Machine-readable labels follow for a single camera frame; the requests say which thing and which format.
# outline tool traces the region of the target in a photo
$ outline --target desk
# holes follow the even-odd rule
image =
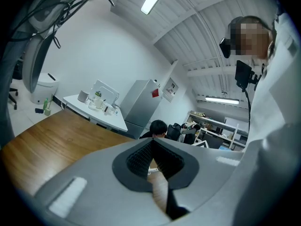
[[[30,127],[0,151],[12,183],[31,195],[83,156],[132,139],[96,126],[69,109]]]
[[[104,124],[108,127],[108,129],[114,128],[117,130],[127,132],[127,126],[124,122],[120,109],[117,107],[118,114],[112,115],[108,114],[105,115],[102,110],[91,110],[88,108],[90,101],[80,102],[77,99],[78,95],[74,96],[67,96],[64,97],[63,100],[67,103],[67,106],[71,105],[75,109],[79,110],[80,112],[88,115],[91,119],[91,122],[96,124]]]

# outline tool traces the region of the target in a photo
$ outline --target gray refrigerator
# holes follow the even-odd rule
[[[120,105],[127,132],[120,131],[119,134],[139,139],[162,100],[162,93],[158,97],[152,97],[155,89],[158,86],[153,80],[136,81],[133,84]]]

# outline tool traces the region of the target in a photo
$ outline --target floor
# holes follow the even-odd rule
[[[13,80],[11,88],[18,89],[19,95],[16,96],[15,92],[10,94],[17,101],[17,110],[14,110],[14,103],[8,100],[8,111],[13,127],[15,136],[21,134],[29,127],[47,118],[44,114],[35,113],[35,108],[42,109],[43,105],[37,105],[30,101],[30,92],[25,88],[23,81]],[[50,105],[51,115],[61,110],[56,103],[52,102]]]

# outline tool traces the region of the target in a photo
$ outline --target white desk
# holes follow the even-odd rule
[[[63,100],[66,102],[66,106],[71,105],[75,109],[79,110],[80,112],[86,114],[87,116],[90,117],[90,121],[94,124],[99,123],[107,126],[107,129],[117,129],[121,131],[127,132],[127,126],[124,122],[124,119],[122,117],[120,109],[117,107],[118,114],[113,115],[113,114],[108,114],[105,115],[102,110],[96,109],[96,110],[91,110],[88,108],[88,104],[90,103],[90,100],[84,102],[80,102],[77,99],[78,95],[74,96],[67,96],[64,97]]]

